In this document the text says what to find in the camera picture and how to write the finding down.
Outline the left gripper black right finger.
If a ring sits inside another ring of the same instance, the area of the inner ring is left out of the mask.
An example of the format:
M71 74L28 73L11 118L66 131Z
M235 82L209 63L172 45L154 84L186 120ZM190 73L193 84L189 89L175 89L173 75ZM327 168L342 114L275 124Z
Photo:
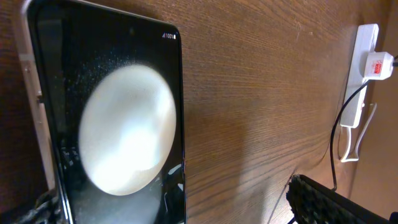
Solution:
M291 223L390 223L305 175L294 175L286 193L294 217Z

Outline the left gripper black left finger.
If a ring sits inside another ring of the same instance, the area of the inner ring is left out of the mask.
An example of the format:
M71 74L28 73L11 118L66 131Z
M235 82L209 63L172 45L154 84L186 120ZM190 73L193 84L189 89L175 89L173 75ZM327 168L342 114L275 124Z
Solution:
M35 206L12 224L61 224L62 208L55 189L42 194Z

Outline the black Galaxy flip phone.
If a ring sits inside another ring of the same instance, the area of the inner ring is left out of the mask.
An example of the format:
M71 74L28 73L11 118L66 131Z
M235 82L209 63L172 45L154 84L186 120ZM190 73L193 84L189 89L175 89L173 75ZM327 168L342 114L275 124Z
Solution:
M182 43L168 22L88 1L22 1L19 59L47 223L185 223Z

